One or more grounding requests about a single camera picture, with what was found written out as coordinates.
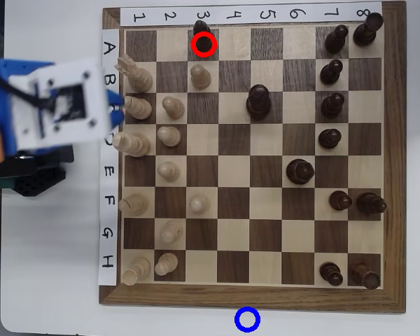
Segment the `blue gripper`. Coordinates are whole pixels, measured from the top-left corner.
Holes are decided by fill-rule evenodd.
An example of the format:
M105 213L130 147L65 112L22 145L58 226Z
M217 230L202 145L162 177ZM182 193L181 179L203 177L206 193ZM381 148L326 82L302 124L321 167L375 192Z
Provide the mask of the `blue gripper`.
M26 76L31 72L53 65L53 62L30 61L21 59L0 59L0 78L5 81L10 76ZM124 104L124 99L117 92L107 90L109 106L118 109ZM111 125L121 125L125 121L125 114L121 110L109 113ZM0 88L0 133L5 156L13 156L17 153L15 136L13 131L12 113L8 93Z

